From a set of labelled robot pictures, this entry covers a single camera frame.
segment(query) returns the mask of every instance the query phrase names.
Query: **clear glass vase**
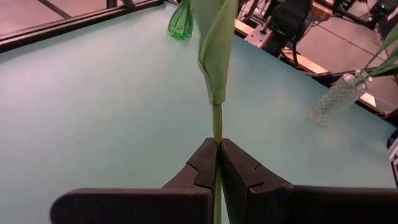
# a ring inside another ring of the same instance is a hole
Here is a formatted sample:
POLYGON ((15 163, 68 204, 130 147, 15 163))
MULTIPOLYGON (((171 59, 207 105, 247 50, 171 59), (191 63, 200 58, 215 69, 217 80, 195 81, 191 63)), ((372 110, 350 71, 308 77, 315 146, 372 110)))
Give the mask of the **clear glass vase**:
POLYGON ((355 74, 346 73, 340 77, 315 105, 308 115, 318 124, 327 125, 330 119, 355 103, 368 89, 371 78, 364 71, 355 74))

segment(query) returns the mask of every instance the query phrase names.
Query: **crystal vase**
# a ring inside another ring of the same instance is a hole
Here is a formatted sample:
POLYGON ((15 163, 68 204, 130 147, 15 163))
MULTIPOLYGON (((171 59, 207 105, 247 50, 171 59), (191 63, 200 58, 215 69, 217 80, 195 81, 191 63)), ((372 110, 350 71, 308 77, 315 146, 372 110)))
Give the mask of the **crystal vase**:
POLYGON ((308 115, 318 124, 327 125, 332 117, 342 113, 366 93, 370 81, 371 78, 364 71, 356 70, 354 75, 344 74, 310 108, 308 115))
POLYGON ((182 0, 169 22, 169 32, 173 37, 184 40, 191 37, 192 28, 190 0, 182 0))

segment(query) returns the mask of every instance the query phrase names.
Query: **green glass vase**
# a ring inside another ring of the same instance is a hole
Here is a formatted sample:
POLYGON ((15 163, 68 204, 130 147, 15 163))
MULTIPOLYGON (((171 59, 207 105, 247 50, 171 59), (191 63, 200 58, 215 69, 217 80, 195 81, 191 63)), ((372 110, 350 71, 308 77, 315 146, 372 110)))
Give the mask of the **green glass vase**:
POLYGON ((169 22, 169 32, 173 37, 185 40, 191 37, 192 28, 190 0, 182 0, 169 22))

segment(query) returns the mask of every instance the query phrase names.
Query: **light blue table surface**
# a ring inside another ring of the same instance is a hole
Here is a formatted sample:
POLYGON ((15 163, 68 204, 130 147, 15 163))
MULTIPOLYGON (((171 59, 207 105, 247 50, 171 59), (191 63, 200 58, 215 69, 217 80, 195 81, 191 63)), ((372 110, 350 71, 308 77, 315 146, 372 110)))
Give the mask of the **light blue table surface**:
MULTIPOLYGON (((0 223, 49 223, 52 202, 71 189, 161 187, 212 135, 198 31, 170 37, 174 10, 0 55, 0 223)), ((358 106, 318 126, 307 109, 324 92, 236 37, 224 136, 294 184, 395 187, 385 147, 394 127, 358 106)))

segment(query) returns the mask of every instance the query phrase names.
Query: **green stem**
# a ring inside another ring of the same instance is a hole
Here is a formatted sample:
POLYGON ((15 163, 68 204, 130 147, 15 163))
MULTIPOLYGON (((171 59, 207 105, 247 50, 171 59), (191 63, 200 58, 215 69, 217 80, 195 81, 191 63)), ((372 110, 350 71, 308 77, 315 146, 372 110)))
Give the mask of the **green stem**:
POLYGON ((221 140, 223 140, 223 109, 221 104, 213 105, 213 136, 220 146, 221 140))
MULTIPOLYGON (((217 150, 219 150, 223 140, 223 109, 221 104, 213 105, 213 136, 217 143, 217 150)), ((221 224, 221 169, 219 166, 217 167, 215 197, 213 223, 221 224)))

